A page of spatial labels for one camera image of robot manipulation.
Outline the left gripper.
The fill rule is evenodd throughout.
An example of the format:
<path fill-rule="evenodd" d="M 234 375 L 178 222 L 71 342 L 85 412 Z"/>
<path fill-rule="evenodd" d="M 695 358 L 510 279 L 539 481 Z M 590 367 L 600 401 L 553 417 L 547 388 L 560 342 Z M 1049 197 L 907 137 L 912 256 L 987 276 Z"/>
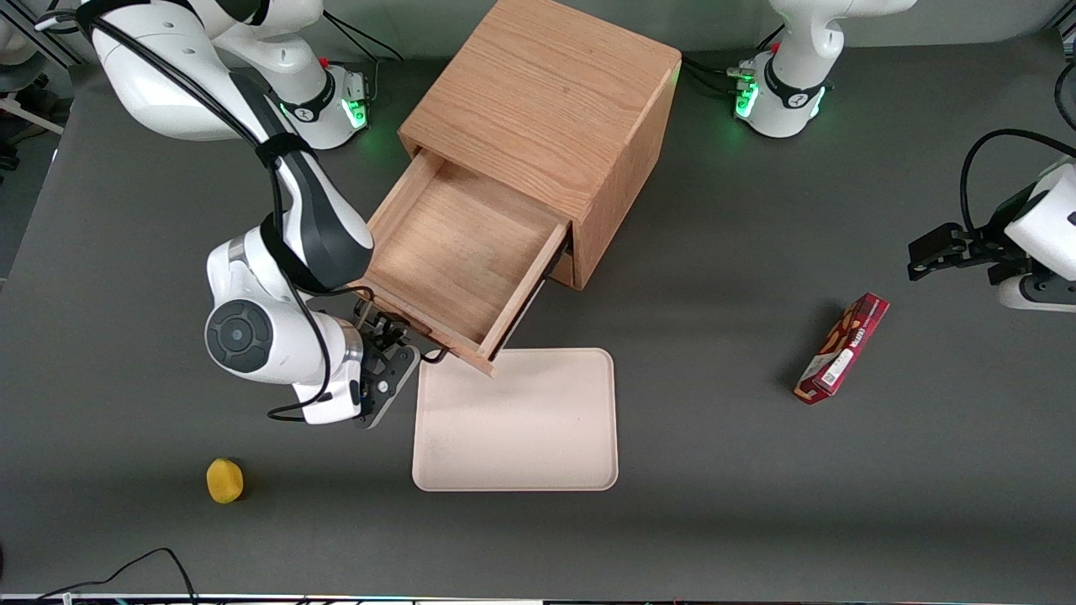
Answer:
<path fill-rule="evenodd" d="M 908 279 L 919 281 L 946 269 L 987 266 L 991 286 L 1030 273 L 1025 258 L 1047 271 L 1075 279 L 1075 167 L 1057 161 L 1025 189 L 999 205 L 992 223 L 1015 261 L 1007 261 L 999 241 L 985 229 L 944 223 L 910 244 Z"/>

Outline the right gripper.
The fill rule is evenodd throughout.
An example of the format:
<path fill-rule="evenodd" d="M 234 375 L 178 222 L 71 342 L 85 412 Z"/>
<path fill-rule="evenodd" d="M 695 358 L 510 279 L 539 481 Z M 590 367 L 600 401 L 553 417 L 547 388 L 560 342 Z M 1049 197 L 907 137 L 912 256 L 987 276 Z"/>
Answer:
<path fill-rule="evenodd" d="M 330 353 L 330 379 L 322 388 L 324 368 L 299 383 L 293 384 L 298 399 L 312 403 L 300 409 L 303 421 L 322 425 L 356 418 L 362 412 L 357 394 L 362 379 L 362 334 L 379 334 L 379 349 L 410 344 L 410 325 L 400 315 L 381 314 L 376 305 L 356 306 L 356 327 L 352 324 L 320 325 Z"/>

